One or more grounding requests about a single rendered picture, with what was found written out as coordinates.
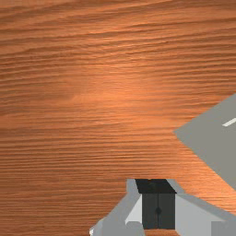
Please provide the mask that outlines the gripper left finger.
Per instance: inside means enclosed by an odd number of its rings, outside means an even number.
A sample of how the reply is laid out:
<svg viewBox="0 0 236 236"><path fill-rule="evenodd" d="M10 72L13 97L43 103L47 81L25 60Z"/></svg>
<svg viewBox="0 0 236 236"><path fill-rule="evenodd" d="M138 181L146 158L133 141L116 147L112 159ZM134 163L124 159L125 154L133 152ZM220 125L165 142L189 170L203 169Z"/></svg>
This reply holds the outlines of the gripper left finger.
<svg viewBox="0 0 236 236"><path fill-rule="evenodd" d="M89 236L146 236L159 226L157 199L138 191L135 179L126 180L126 195L104 218L89 229Z"/></svg>

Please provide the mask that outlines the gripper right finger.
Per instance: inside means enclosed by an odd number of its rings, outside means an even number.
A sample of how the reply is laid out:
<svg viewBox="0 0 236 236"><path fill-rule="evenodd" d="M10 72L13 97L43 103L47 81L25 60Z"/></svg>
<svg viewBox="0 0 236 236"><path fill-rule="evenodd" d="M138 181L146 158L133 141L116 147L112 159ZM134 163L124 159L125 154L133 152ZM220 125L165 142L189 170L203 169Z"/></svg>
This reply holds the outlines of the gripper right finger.
<svg viewBox="0 0 236 236"><path fill-rule="evenodd" d="M236 236L236 215L187 194L167 179L169 194L159 194L158 225L180 236Z"/></svg>

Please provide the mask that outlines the pale grey cabinet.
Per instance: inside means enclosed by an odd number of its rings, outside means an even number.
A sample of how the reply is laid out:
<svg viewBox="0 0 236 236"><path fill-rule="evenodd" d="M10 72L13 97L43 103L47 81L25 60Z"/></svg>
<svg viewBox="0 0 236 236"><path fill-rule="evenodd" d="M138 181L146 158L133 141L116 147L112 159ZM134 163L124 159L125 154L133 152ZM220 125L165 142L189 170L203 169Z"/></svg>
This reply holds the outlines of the pale grey cabinet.
<svg viewBox="0 0 236 236"><path fill-rule="evenodd" d="M236 93L174 134L236 191Z"/></svg>

